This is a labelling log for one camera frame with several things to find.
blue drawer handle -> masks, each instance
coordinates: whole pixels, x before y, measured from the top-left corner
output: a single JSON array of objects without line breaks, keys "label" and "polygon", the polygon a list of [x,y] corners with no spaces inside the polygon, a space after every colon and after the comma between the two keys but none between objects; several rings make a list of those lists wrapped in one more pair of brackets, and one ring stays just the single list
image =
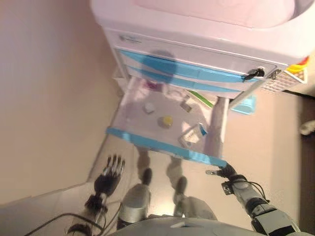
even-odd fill
[{"label": "blue drawer handle", "polygon": [[[244,78],[241,75],[213,70],[202,66],[191,65],[179,61],[157,58],[154,56],[133,53],[129,51],[120,50],[125,56],[145,65],[154,70],[170,74],[180,75],[188,78],[224,82],[224,83],[242,83]],[[247,83],[256,82],[258,79],[252,79]]]},{"label": "blue drawer handle", "polygon": [[142,75],[148,76],[153,80],[167,83],[167,84],[173,84],[173,85],[177,85],[177,86],[181,86],[181,87],[185,87],[185,88],[189,88],[189,89],[215,91],[215,92],[241,92],[240,90],[234,90],[234,89],[230,89],[230,88],[222,88],[222,87],[217,87],[217,86],[213,86],[213,85],[206,85],[206,84],[196,83],[193,81],[178,79],[178,78],[171,77],[171,76],[161,75],[161,74],[153,73],[150,71],[141,70],[141,69],[138,69],[138,68],[135,68],[132,66],[128,66],[128,68],[130,68],[131,70],[135,70],[137,72],[140,72]]}]

beige wall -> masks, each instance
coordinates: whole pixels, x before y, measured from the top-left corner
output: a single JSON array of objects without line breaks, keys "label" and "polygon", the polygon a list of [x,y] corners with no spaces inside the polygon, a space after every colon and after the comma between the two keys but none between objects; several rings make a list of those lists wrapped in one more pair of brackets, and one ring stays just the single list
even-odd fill
[{"label": "beige wall", "polygon": [[87,0],[0,2],[0,204],[86,181],[114,65]]}]

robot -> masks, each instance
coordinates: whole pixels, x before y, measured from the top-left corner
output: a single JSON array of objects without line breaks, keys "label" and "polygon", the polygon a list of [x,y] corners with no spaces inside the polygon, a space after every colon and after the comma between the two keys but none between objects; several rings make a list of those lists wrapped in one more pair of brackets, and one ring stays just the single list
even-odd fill
[{"label": "robot", "polygon": [[[118,186],[124,166],[125,161],[120,156],[114,155],[113,158],[108,158],[107,166],[94,182],[95,193],[87,200],[85,210],[80,215],[73,214],[76,219],[68,229],[67,236],[106,235],[106,228],[100,227],[97,222],[100,215],[105,215],[107,212],[106,199]],[[218,171],[207,171],[206,173],[227,179],[222,183],[224,193],[236,196],[238,202],[252,219],[254,231],[219,222],[204,201],[187,197],[185,195],[187,184],[185,177],[181,177],[176,185],[173,215],[148,216],[152,170],[147,168],[141,183],[129,189],[121,202],[117,212],[117,231],[111,236],[311,236],[311,234],[301,232],[285,212],[269,204],[263,189],[260,190],[257,183],[248,181],[245,176],[238,174],[231,165],[227,164]],[[26,236],[30,236],[50,222],[52,221],[46,222]],[[95,226],[99,230],[98,234],[94,234]]]}]

black cable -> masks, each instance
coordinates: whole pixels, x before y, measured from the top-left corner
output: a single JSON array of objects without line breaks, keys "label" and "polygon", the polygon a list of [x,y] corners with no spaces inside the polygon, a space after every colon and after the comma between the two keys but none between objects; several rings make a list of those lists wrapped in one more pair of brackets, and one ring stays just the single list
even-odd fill
[{"label": "black cable", "polygon": [[246,181],[246,180],[236,180],[236,181],[233,181],[232,183],[238,183],[238,182],[245,182],[245,183],[249,183],[250,185],[252,185],[253,187],[255,187],[258,192],[261,194],[261,196],[269,203],[270,201],[266,199],[266,195],[265,195],[265,191],[264,189],[261,187],[261,185],[259,183],[256,183],[256,182],[252,182],[252,181]]},{"label": "black cable", "polygon": [[105,232],[105,230],[108,229],[108,227],[113,223],[114,219],[116,218],[116,216],[118,215],[120,209],[122,208],[122,204],[119,205],[118,210],[116,211],[115,215],[113,216],[113,218],[110,220],[110,222],[108,223],[108,225],[104,228],[103,232]]},{"label": "black cable", "polygon": [[250,181],[250,183],[251,183],[251,184],[256,184],[256,185],[258,185],[258,186],[260,187],[262,193],[263,193],[264,199],[266,199],[265,191],[264,191],[264,189],[261,187],[261,185],[260,185],[259,183],[251,182],[251,181]]},{"label": "black cable", "polygon": [[104,217],[104,225],[103,225],[103,229],[105,228],[105,226],[106,226],[106,216],[105,215],[103,215],[103,217]]},{"label": "black cable", "polygon": [[97,234],[96,236],[101,236],[101,235],[103,234],[104,230],[105,230],[105,229],[104,229],[103,227],[101,227],[100,225],[96,224],[96,223],[93,222],[92,220],[89,220],[89,219],[87,219],[87,218],[85,218],[85,217],[83,217],[83,216],[81,216],[81,215],[74,214],[74,213],[64,213],[64,214],[61,214],[61,215],[58,215],[58,216],[52,218],[51,220],[49,220],[49,221],[47,221],[46,223],[40,225],[39,227],[37,227],[36,229],[30,231],[29,233],[27,233],[27,234],[24,235],[24,236],[30,236],[30,235],[34,234],[36,231],[38,231],[38,230],[44,228],[46,225],[52,223],[53,221],[55,221],[55,220],[57,220],[57,219],[59,219],[59,218],[61,218],[61,217],[64,217],[64,216],[77,217],[77,218],[79,218],[79,219],[81,219],[81,220],[84,220],[84,221],[90,223],[91,225],[97,227],[97,228],[100,230],[100,233]]}]

small white object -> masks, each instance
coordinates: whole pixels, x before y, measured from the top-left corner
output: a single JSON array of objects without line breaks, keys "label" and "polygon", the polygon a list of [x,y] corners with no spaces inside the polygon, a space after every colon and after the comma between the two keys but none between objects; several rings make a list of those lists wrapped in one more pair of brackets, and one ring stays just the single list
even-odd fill
[{"label": "small white object", "polygon": [[147,114],[151,114],[155,110],[154,105],[151,102],[146,102],[143,109]]},{"label": "small white object", "polygon": [[310,120],[300,127],[300,133],[303,135],[309,135],[315,131],[315,119]]},{"label": "small white object", "polygon": [[206,134],[207,132],[202,124],[199,123],[186,130],[179,138],[179,142],[183,147],[191,148],[193,144],[199,142],[199,140]]}]

